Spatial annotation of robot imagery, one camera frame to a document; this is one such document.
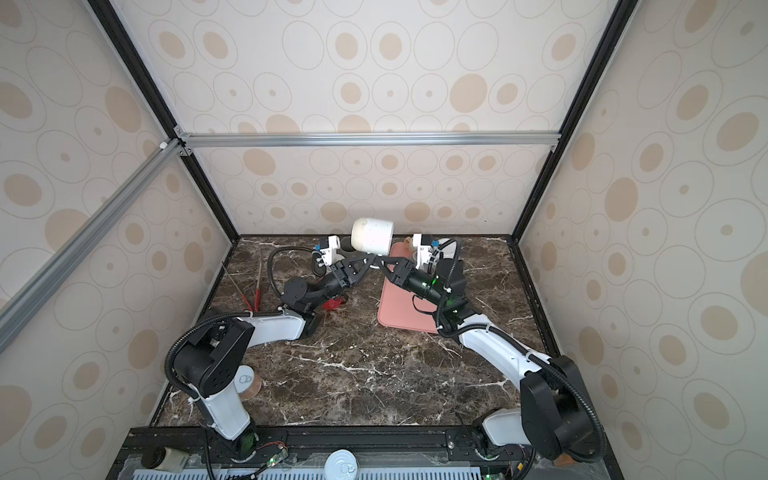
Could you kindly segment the red ceramic mug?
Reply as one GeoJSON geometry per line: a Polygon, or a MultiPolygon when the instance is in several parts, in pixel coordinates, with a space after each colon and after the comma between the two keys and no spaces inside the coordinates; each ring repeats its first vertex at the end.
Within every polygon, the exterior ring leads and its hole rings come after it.
{"type": "Polygon", "coordinates": [[[332,299],[327,300],[323,305],[322,308],[326,311],[335,311],[341,308],[344,303],[346,302],[345,298],[342,296],[338,296],[332,299]]]}

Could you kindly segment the beige ceramic mug front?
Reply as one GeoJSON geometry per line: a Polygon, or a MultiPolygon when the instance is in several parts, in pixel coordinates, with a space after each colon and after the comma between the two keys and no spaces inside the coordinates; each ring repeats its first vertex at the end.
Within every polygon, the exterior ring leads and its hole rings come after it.
{"type": "Polygon", "coordinates": [[[390,252],[394,223],[375,218],[359,218],[352,227],[350,242],[358,252],[386,256],[390,252]]]}

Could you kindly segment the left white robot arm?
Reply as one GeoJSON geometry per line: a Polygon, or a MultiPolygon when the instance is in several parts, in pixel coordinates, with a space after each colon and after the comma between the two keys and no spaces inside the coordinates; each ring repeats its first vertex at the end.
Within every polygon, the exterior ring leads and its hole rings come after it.
{"type": "Polygon", "coordinates": [[[255,427],[237,392],[237,370],[246,351],[277,341],[306,338],[317,328],[315,310],[361,281],[378,264],[373,253],[343,257],[316,281],[297,277],[275,287],[274,312],[214,314],[184,332],[164,361],[168,381],[186,393],[205,425],[236,451],[255,443],[255,427]]]}

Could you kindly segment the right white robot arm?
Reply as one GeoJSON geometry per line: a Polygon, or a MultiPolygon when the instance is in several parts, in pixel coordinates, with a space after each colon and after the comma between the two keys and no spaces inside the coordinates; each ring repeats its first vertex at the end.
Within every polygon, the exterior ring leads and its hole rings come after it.
{"type": "Polygon", "coordinates": [[[475,438],[481,455],[528,445],[549,460],[563,454],[582,463],[604,458],[605,429],[576,364],[529,348],[475,308],[457,255],[441,259],[432,272],[405,257],[376,255],[372,263],[390,283],[434,305],[431,315],[440,336],[479,354],[518,390],[519,407],[479,420],[475,438]]]}

